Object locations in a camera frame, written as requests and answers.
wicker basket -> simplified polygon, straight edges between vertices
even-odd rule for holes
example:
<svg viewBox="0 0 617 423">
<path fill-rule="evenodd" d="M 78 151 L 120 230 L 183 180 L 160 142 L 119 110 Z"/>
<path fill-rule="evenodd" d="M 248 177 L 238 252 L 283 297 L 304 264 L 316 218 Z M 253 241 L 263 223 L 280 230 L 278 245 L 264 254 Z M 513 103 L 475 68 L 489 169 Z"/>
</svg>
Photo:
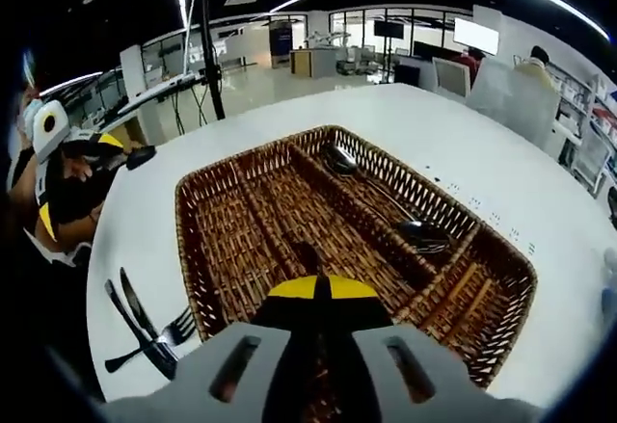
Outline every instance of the wicker basket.
<svg viewBox="0 0 617 423">
<path fill-rule="evenodd" d="M 321 147 L 336 142 L 361 172 L 337 176 Z M 418 254 L 393 230 L 397 203 L 446 230 L 450 251 Z M 277 198 L 277 215 L 263 187 Z M 418 172 L 337 126 L 324 126 L 191 172 L 176 188 L 184 282 L 205 341 L 249 321 L 268 291 L 307 274 L 285 233 L 313 245 L 324 273 L 371 285 L 397 323 L 412 323 L 457 352 L 486 387 L 531 306 L 530 263 Z M 328 416 L 328 403 L 312 416 Z"/>
</svg>

knife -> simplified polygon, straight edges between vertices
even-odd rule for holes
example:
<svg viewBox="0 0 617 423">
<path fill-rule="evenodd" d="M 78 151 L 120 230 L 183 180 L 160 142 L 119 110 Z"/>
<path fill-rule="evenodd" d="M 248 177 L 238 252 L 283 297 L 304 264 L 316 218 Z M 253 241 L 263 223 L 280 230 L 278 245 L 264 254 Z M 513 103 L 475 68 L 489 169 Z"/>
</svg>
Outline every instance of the knife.
<svg viewBox="0 0 617 423">
<path fill-rule="evenodd" d="M 120 297 L 118 296 L 118 292 L 116 291 L 116 287 L 112 280 L 108 279 L 105 282 L 105 291 L 107 292 L 107 296 L 116 307 L 116 310 L 121 315 L 122 319 L 126 325 L 133 332 L 140 346 L 146 346 L 150 344 L 150 341 L 146 338 L 146 336 L 142 333 L 140 328 L 135 325 L 135 322 L 126 312 L 124 305 Z M 169 358 L 163 354 L 162 349 L 159 344 L 154 344 L 152 347 L 147 348 L 144 351 L 144 354 L 149 359 L 150 362 L 167 378 L 168 380 L 173 380 L 175 377 L 175 365 L 176 360 L 169 360 Z"/>
<path fill-rule="evenodd" d="M 123 267 L 120 268 L 120 282 L 122 285 L 122 291 L 124 292 L 124 296 L 128 301 L 128 306 L 131 308 L 131 312 L 135 316 L 135 320 L 137 321 L 137 325 L 139 325 L 142 329 L 144 329 L 149 335 L 150 338 L 154 341 L 159 337 L 159 332 L 156 330 L 148 315 L 146 314 L 146 310 L 142 306 L 142 303 L 139 301 L 137 297 L 137 293 L 133 289 L 133 285 L 131 285 L 130 280 L 128 279 L 128 275 Z M 172 348 L 167 343 L 157 343 L 161 353 L 166 356 L 167 360 L 177 361 L 177 356 L 172 351 Z"/>
</svg>

metal fork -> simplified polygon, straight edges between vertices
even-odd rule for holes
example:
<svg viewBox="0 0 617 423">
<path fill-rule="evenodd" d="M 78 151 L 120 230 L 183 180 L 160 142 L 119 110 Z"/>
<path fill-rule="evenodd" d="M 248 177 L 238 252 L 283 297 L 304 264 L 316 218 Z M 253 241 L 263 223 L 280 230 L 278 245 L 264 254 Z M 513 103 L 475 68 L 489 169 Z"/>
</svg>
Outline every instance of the metal fork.
<svg viewBox="0 0 617 423">
<path fill-rule="evenodd" d="M 109 373 L 117 372 L 130 359 L 158 343 L 165 343 L 169 346 L 179 346 L 191 337 L 196 328 L 195 321 L 191 315 L 191 309 L 187 307 L 175 320 L 161 331 L 160 336 L 151 340 L 148 344 L 137 348 L 135 351 L 125 356 L 105 360 L 105 369 Z"/>
</svg>

screen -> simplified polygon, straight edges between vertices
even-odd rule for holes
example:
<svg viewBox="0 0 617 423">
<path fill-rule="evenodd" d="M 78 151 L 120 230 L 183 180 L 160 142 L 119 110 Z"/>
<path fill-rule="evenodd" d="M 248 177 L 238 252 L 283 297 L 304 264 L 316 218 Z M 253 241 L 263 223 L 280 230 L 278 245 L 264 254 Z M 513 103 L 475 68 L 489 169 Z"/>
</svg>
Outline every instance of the screen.
<svg viewBox="0 0 617 423">
<path fill-rule="evenodd" d="M 496 55 L 499 48 L 499 32 L 472 21 L 454 18 L 454 42 Z"/>
<path fill-rule="evenodd" d="M 404 37 L 404 28 L 402 23 L 394 23 L 392 21 L 375 20 L 375 36 L 385 36 L 386 38 L 397 38 L 402 40 Z"/>
</svg>

metal spoon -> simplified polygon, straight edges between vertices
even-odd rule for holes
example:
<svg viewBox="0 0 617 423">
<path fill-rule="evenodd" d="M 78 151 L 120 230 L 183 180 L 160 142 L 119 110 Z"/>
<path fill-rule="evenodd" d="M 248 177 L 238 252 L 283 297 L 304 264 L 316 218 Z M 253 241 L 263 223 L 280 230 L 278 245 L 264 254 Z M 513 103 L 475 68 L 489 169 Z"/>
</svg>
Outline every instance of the metal spoon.
<svg viewBox="0 0 617 423">
<path fill-rule="evenodd" d="M 326 160 L 326 166 L 328 166 L 332 172 L 339 175 L 354 175 L 358 171 L 356 158 L 342 146 L 330 143 L 326 144 L 322 151 Z M 357 174 L 357 176 L 363 179 L 364 182 L 375 191 L 387 198 L 407 217 L 406 221 L 397 223 L 394 227 L 407 243 L 416 247 L 418 252 L 440 252 L 450 245 L 450 238 L 446 232 L 436 225 L 416 218 L 391 197 L 388 192 L 383 190 L 368 177 L 365 177 L 363 174 Z M 385 222 L 388 222 L 388 220 L 373 206 L 370 206 L 370 208 Z"/>
</svg>

